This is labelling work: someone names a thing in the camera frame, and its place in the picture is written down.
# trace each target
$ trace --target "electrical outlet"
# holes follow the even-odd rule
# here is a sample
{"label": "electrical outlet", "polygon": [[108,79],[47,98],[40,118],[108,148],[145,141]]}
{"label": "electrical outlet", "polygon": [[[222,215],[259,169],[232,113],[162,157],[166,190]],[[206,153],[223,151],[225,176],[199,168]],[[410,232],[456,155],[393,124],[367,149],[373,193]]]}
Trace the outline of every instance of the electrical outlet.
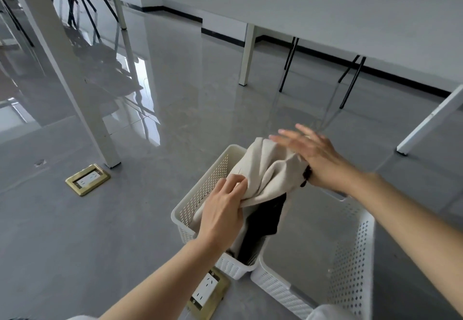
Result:
{"label": "electrical outlet", "polygon": [[192,298],[195,303],[201,306],[201,308],[217,287],[219,280],[220,279],[217,275],[215,275],[212,271],[209,271],[206,276],[204,276],[199,286],[195,289]]}

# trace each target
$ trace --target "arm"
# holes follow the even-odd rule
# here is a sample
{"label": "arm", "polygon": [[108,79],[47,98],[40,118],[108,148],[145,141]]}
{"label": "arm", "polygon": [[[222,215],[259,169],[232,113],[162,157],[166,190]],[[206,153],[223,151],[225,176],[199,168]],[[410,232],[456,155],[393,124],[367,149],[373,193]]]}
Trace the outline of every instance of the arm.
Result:
{"label": "arm", "polygon": [[100,319],[177,319],[203,277],[238,235],[243,225],[239,203],[247,186],[241,175],[220,179],[204,202],[198,238],[184,245]]}
{"label": "arm", "polygon": [[310,183],[358,200],[463,315],[463,233],[378,174],[359,171],[334,150],[326,137],[300,124],[296,128],[304,135],[279,130],[283,136],[270,138],[307,160],[312,168]]}

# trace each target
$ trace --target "beige cloth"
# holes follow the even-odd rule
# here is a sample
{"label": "beige cloth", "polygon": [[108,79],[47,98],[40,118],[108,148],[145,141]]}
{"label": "beige cloth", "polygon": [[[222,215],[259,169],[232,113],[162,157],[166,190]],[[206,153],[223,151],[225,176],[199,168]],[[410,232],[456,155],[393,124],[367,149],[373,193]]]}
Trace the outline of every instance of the beige cloth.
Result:
{"label": "beige cloth", "polygon": [[[248,179],[248,189],[241,200],[241,207],[251,207],[289,193],[300,186],[304,182],[303,173],[306,167],[307,162],[298,154],[269,139],[258,137],[230,171],[229,176],[240,174]],[[287,211],[287,206],[285,203],[281,217]],[[254,210],[255,207],[244,209],[244,218],[246,219]],[[199,231],[202,211],[203,205],[201,204],[190,224],[190,228],[196,232]],[[235,256],[246,230],[247,226],[244,224],[231,247]]]}

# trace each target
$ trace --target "empty basket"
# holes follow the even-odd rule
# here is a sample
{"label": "empty basket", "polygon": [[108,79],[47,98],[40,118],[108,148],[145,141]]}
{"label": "empty basket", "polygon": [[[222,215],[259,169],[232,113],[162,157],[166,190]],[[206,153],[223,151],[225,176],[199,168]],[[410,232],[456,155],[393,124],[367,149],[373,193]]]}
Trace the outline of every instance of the empty basket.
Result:
{"label": "empty basket", "polygon": [[292,195],[251,280],[299,318],[337,304],[371,318],[374,218],[356,200],[307,185]]}
{"label": "empty basket", "polygon": [[[201,201],[212,191],[221,177],[228,176],[229,172],[245,153],[246,149],[236,144],[228,146],[225,152],[222,153],[211,168],[201,177],[199,182],[194,185],[185,198],[172,211],[170,217],[177,224],[183,243],[197,237],[197,234],[188,226]],[[228,276],[238,280],[246,272],[254,270],[257,266],[257,261],[253,265],[244,265],[229,254],[223,253],[215,266]]]}

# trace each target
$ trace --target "perforated basket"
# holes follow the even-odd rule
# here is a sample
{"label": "perforated basket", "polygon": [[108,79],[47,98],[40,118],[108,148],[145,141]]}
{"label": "perforated basket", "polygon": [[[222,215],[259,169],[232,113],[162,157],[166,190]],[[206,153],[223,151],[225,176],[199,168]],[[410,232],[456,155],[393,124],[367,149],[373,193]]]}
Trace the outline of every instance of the perforated basket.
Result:
{"label": "perforated basket", "polygon": [[[172,221],[177,224],[183,243],[197,237],[197,233],[188,226],[193,219],[194,212],[196,212],[204,197],[212,191],[221,177],[228,176],[229,172],[245,153],[246,149],[236,144],[228,146],[211,168],[201,177],[199,182],[194,185],[190,192],[188,192],[172,211],[170,217]],[[244,265],[229,254],[223,253],[215,266],[228,276],[238,280],[246,272],[254,270],[257,266],[257,262],[252,265]]]}
{"label": "perforated basket", "polygon": [[371,318],[375,221],[354,199],[298,190],[251,280],[301,319],[321,304]]}

